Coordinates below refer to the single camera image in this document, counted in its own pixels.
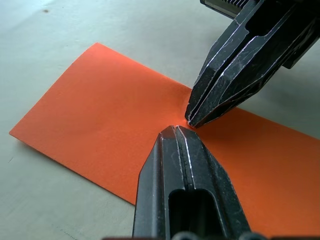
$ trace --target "orange paper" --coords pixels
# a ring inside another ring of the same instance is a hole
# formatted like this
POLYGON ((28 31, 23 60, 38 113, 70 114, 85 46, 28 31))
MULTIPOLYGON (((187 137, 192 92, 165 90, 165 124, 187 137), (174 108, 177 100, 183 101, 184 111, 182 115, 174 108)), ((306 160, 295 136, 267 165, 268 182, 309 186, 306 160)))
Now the orange paper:
MULTIPOLYGON (((187 127, 191 90, 96 43, 10 134, 135 204, 156 137, 187 127)), ((228 172, 253 231, 320 234, 320 141, 241 109, 196 130, 228 172)))

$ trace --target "white table surface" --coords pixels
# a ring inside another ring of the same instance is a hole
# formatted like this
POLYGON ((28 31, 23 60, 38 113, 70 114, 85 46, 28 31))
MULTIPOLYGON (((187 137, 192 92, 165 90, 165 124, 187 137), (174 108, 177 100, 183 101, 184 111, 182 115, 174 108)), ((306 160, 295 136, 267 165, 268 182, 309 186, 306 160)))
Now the white table surface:
MULTIPOLYGON (((198 0, 0 1, 0 239, 130 236, 134 206, 9 136, 100 42, 192 87, 231 20, 198 0)), ((320 138, 320 43, 241 108, 320 138)))

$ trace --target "tabletop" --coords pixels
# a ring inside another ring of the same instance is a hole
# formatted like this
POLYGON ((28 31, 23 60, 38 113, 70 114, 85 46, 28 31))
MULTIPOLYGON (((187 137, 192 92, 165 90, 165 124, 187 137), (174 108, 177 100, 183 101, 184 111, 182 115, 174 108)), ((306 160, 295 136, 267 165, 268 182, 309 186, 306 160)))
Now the tabletop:
MULTIPOLYGON (((0 2, 0 239, 130 236, 134 206, 9 136, 100 42, 189 87, 232 20, 198 0, 0 2)), ((241 108, 320 139, 320 43, 241 108)))

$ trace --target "gray surface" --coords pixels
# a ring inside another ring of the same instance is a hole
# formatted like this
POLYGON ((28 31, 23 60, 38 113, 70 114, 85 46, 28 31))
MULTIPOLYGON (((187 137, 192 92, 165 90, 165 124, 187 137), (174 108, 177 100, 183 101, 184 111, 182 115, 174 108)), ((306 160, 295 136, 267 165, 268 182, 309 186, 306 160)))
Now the gray surface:
MULTIPOLYGON (((132 205, 8 132, 95 42, 191 87, 230 22, 197 0, 0 1, 0 239, 129 236, 132 205)), ((241 107, 320 138, 319 55, 317 43, 241 107)))

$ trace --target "paper sheet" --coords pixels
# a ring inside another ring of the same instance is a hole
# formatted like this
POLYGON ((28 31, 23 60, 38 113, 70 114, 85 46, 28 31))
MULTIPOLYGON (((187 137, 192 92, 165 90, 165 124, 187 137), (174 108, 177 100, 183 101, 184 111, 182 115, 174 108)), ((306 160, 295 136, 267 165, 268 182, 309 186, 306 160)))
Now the paper sheet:
MULTIPOLYGON (((96 43, 10 134, 135 204, 158 133, 187 127, 190 92, 96 43)), ((253 231, 320 234, 319 140, 239 108, 196 131, 228 172, 253 231)))

